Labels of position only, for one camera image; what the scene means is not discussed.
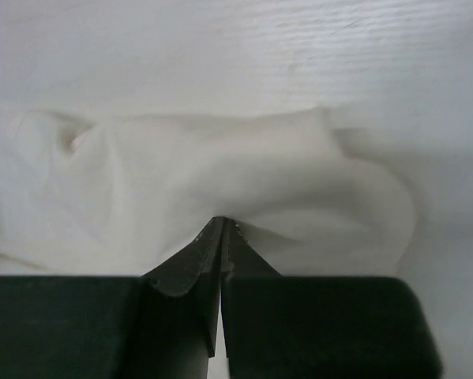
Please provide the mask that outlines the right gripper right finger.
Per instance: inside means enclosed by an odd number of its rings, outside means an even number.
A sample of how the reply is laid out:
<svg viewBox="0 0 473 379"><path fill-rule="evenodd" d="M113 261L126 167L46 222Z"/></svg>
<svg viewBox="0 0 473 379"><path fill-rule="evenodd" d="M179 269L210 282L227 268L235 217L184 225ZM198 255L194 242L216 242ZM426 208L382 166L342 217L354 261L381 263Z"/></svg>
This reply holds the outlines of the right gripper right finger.
<svg viewBox="0 0 473 379"><path fill-rule="evenodd" d="M221 311L233 378L439 378L420 302L386 276L285 276L235 221L222 240Z"/></svg>

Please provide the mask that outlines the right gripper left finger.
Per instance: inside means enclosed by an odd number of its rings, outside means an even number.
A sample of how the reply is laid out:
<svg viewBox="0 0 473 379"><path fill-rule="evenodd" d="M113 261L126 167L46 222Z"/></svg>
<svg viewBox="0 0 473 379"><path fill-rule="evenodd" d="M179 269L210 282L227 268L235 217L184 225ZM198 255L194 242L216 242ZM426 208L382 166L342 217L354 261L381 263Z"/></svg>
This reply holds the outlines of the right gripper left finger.
<svg viewBox="0 0 473 379"><path fill-rule="evenodd" d="M0 276L0 378L204 378L223 219L143 276Z"/></svg>

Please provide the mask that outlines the white t shirt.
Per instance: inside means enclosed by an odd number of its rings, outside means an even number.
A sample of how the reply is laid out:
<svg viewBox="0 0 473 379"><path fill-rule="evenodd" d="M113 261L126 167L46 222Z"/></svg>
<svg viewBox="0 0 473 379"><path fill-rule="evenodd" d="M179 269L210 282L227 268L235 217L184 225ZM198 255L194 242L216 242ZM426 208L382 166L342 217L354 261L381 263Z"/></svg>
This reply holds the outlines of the white t shirt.
<svg viewBox="0 0 473 379"><path fill-rule="evenodd" d="M322 111L89 122L0 112L0 274L140 275L214 216L281 272L391 275L411 191Z"/></svg>

